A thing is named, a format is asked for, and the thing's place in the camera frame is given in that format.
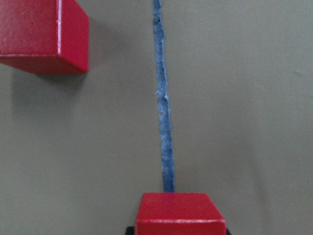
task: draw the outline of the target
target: cube top face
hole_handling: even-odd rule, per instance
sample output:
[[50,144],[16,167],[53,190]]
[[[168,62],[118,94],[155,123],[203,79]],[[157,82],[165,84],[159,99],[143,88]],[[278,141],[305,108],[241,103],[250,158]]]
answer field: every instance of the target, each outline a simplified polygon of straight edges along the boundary
[[56,0],[1,0],[0,54],[57,52]]
[[145,193],[136,235],[225,235],[223,216],[205,193]]

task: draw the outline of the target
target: red block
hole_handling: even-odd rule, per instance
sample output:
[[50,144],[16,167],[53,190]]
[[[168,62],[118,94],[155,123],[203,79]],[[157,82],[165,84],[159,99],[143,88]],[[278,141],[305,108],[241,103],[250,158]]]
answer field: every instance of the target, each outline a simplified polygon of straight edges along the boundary
[[225,235],[226,223],[205,193],[145,193],[135,235]]
[[87,72],[88,32],[75,0],[1,0],[0,63],[31,73]]

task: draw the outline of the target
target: blue line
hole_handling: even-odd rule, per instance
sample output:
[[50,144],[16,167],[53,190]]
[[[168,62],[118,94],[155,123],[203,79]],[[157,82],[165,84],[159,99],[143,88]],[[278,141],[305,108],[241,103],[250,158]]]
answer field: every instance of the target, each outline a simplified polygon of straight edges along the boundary
[[175,164],[172,141],[171,108],[167,94],[167,76],[164,56],[165,33],[162,24],[162,0],[153,0],[153,29],[155,39],[157,104],[161,138],[162,174],[164,192],[175,192]]

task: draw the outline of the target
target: blue tape strip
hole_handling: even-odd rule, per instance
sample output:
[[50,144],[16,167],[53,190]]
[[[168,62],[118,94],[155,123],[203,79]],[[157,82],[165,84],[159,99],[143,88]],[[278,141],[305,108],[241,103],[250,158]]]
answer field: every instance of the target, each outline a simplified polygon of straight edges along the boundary
[[155,39],[157,103],[162,154],[164,192],[175,192],[175,165],[172,141],[171,108],[167,94],[167,76],[164,56],[164,28],[161,16],[161,0],[153,0],[153,29]]

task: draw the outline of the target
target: gray floor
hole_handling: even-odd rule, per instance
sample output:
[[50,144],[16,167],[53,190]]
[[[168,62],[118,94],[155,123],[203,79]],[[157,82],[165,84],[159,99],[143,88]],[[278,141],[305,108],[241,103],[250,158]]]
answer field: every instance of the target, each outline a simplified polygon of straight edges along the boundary
[[[0,65],[0,234],[122,235],[161,191],[150,0],[79,0],[90,72]],[[178,191],[234,235],[311,234],[313,2],[164,0]]]

